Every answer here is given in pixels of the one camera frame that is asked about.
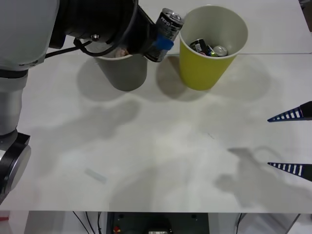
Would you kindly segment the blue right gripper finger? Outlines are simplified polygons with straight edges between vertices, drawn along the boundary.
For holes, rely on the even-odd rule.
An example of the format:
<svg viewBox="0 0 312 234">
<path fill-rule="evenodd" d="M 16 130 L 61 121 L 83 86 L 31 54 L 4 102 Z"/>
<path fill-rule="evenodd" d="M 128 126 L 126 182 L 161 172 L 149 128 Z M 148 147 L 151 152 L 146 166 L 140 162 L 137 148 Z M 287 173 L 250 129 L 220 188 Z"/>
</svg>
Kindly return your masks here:
<svg viewBox="0 0 312 234">
<path fill-rule="evenodd" d="M 277 162 L 268 162 L 267 164 L 279 170 L 285 171 L 289 174 L 298 176 L 300 178 L 312 182 L 311 164 L 293 164 L 293 163 L 277 163 Z"/>
<path fill-rule="evenodd" d="M 312 101 L 306 102 L 294 109 L 280 113 L 267 122 L 302 121 L 312 119 Z"/>
</svg>

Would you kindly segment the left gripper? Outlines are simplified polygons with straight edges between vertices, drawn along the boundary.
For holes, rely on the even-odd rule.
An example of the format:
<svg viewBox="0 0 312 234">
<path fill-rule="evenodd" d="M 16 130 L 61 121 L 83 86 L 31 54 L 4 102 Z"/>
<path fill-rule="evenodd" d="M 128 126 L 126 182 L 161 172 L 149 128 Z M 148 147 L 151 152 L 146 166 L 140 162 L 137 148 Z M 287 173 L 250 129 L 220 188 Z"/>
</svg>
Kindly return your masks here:
<svg viewBox="0 0 312 234">
<path fill-rule="evenodd" d="M 138 6 L 135 22 L 127 37 L 126 50 L 130 55 L 144 55 L 152 46 L 158 50 L 169 51 L 174 46 L 174 42 L 158 34 L 156 24 Z"/>
</svg>

